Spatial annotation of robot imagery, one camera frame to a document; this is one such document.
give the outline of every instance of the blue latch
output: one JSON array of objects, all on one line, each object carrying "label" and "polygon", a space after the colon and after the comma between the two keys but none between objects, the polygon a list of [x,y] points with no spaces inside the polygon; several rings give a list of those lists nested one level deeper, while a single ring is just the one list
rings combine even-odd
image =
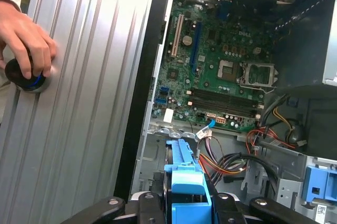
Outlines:
[{"label": "blue latch", "polygon": [[302,198],[337,201],[337,171],[308,166],[306,168]]},{"label": "blue latch", "polygon": [[172,146],[173,163],[165,165],[172,173],[172,194],[202,195],[203,202],[181,203],[172,198],[172,224],[212,223],[212,201],[201,166],[183,139],[166,142]]},{"label": "blue latch", "polygon": [[172,146],[173,164],[165,165],[165,171],[172,173],[172,193],[205,194],[204,173],[193,159],[193,151],[183,139],[167,141]]}]

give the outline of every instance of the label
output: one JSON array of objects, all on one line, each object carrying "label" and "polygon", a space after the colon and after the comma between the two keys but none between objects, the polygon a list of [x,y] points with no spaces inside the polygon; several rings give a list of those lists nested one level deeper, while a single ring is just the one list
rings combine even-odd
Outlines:
[{"label": "label", "polygon": [[174,113],[174,110],[167,108],[166,111],[165,111],[165,115],[164,115],[163,121],[165,123],[171,123],[172,122],[172,118],[173,118],[173,113]]},{"label": "label", "polygon": [[273,141],[270,142],[269,144],[278,146],[278,145],[281,145],[281,142],[280,142],[280,141],[277,141],[277,140],[273,140]]},{"label": "label", "polygon": [[201,140],[202,138],[206,137],[206,134],[204,133],[204,131],[200,130],[196,133],[196,136]]},{"label": "label", "polygon": [[302,141],[298,141],[298,142],[297,142],[297,145],[301,147],[301,146],[303,146],[303,145],[306,145],[307,143],[308,143],[308,142],[307,142],[306,140],[302,140]]},{"label": "label", "polygon": [[320,224],[324,224],[325,223],[325,214],[326,214],[326,206],[325,205],[317,205],[315,221],[320,223]]}]

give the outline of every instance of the blue tab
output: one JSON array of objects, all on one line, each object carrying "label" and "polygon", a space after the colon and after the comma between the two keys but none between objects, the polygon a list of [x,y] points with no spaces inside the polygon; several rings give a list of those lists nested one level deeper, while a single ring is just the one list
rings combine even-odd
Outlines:
[{"label": "blue tab", "polygon": [[183,139],[167,141],[172,146],[173,164],[165,165],[164,170],[172,173],[172,192],[176,194],[203,195],[204,173],[192,157],[193,151]]}]

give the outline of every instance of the chip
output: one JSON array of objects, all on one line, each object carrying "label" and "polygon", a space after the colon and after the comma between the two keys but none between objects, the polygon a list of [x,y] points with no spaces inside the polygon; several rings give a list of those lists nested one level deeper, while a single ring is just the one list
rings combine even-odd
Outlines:
[{"label": "chip", "polygon": [[215,30],[209,30],[209,40],[214,40],[215,39],[215,34],[216,31]]},{"label": "chip", "polygon": [[167,71],[167,78],[170,79],[170,80],[177,80],[178,79],[178,74],[179,74],[179,70],[178,69],[170,68]]},{"label": "chip", "polygon": [[190,11],[186,11],[185,12],[185,17],[186,18],[191,18],[191,12]]},{"label": "chip", "polygon": [[219,79],[227,80],[230,82],[236,82],[236,76],[239,67],[240,65],[237,62],[221,60],[219,63],[219,70],[217,72],[217,77]]}]

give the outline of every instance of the aluminum panel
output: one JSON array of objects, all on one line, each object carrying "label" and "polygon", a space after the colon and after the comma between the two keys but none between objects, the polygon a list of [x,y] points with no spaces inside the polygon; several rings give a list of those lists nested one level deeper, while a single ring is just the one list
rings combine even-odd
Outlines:
[{"label": "aluminum panel", "polygon": [[60,223],[113,193],[151,1],[32,0],[58,54],[45,92],[11,87],[0,223]]}]

